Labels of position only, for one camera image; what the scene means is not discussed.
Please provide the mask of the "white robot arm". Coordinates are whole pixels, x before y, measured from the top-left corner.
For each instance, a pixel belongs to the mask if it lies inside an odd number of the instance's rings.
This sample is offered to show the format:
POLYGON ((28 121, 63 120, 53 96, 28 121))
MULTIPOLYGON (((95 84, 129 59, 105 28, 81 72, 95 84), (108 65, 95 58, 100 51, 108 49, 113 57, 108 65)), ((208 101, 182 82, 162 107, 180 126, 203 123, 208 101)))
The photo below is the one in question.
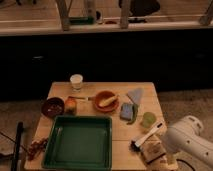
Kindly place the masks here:
POLYGON ((213 169, 213 142, 200 136, 203 129, 197 117, 188 115, 169 125, 161 141, 167 152, 184 151, 213 169))

